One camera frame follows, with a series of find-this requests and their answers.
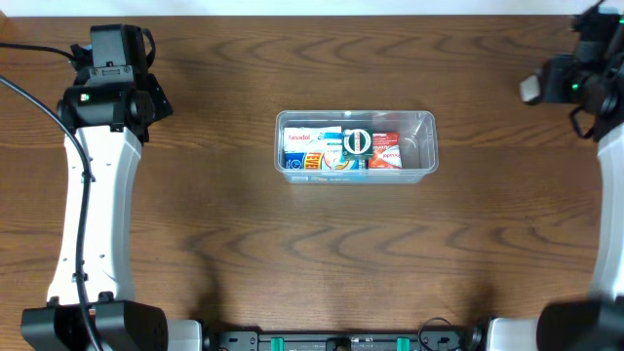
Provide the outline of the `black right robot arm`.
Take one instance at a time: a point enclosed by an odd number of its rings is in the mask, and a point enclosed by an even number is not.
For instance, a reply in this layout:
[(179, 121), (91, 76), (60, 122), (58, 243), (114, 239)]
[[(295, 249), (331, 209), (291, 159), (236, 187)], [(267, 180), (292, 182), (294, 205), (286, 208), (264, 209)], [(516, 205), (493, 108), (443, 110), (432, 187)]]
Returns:
[(553, 302), (536, 318), (492, 318), (465, 347), (486, 351), (623, 347), (623, 16), (599, 4), (571, 22), (574, 51), (520, 84), (523, 103), (567, 103), (574, 132), (598, 145), (603, 184), (599, 249), (588, 297)]

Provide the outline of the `white Panadol caplets box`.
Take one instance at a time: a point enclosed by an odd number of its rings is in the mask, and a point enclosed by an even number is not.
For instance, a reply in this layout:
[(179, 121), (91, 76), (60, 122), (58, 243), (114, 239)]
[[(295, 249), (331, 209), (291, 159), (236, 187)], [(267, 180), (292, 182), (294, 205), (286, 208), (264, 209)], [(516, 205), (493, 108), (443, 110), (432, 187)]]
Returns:
[(287, 153), (324, 151), (330, 144), (340, 144), (342, 128), (288, 127), (283, 132), (283, 149)]

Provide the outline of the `red medicine box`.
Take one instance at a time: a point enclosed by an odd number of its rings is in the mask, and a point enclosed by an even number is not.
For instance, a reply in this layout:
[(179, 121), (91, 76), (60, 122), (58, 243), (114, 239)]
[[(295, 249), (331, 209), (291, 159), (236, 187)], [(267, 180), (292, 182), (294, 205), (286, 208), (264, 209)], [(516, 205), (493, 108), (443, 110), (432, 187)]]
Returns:
[(372, 135), (372, 157), (369, 159), (370, 169), (401, 169), (399, 133), (374, 133)]

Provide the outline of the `green Zam-Buk box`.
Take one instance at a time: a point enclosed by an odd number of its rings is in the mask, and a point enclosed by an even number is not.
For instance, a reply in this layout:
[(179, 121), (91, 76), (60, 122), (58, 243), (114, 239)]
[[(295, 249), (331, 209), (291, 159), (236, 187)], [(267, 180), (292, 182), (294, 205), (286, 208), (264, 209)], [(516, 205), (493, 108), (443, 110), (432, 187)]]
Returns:
[(368, 160), (373, 153), (371, 129), (346, 129), (342, 134), (344, 160)]

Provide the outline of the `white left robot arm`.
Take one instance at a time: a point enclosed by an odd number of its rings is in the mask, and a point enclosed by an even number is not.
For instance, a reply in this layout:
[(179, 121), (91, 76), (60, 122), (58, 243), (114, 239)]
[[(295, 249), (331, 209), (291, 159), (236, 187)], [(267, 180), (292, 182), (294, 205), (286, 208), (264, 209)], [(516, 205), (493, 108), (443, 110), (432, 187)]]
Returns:
[(130, 264), (133, 186), (149, 127), (173, 112), (150, 72), (149, 30), (95, 25), (72, 49), (77, 70), (53, 111), (65, 134), (68, 187), (46, 303), (22, 313), (36, 350), (199, 350), (202, 327), (136, 301)]

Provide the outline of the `blue fever patch box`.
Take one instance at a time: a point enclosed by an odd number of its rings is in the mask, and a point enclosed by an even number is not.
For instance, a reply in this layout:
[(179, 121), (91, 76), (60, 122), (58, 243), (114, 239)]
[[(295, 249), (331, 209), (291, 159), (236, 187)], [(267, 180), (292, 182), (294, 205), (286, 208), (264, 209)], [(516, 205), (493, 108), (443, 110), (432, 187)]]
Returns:
[(286, 152), (284, 168), (304, 171), (356, 171), (365, 170), (367, 161), (349, 160), (343, 157), (340, 145), (325, 150)]

